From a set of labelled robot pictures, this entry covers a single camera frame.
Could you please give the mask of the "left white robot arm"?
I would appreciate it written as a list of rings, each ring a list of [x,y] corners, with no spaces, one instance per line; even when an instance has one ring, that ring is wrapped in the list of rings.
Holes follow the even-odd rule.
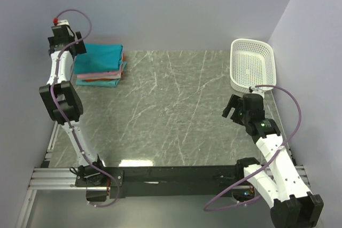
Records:
[[[91,146],[83,128],[81,115],[83,105],[72,83],[72,66],[75,57],[86,53],[80,32],[73,32],[67,20],[55,19],[51,27],[53,36],[48,38],[51,72],[46,85],[39,88],[50,118],[56,121],[68,135],[81,170],[88,173],[88,180],[94,186],[106,182],[107,173],[103,161]]]

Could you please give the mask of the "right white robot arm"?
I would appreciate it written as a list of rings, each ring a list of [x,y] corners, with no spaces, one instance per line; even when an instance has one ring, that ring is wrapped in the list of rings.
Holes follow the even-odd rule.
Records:
[[[253,93],[232,95],[222,116],[245,127],[271,172],[268,175],[255,158],[244,158],[236,163],[236,182],[253,185],[268,204],[274,227],[315,227],[323,199],[297,172],[276,122],[265,117],[263,98]]]

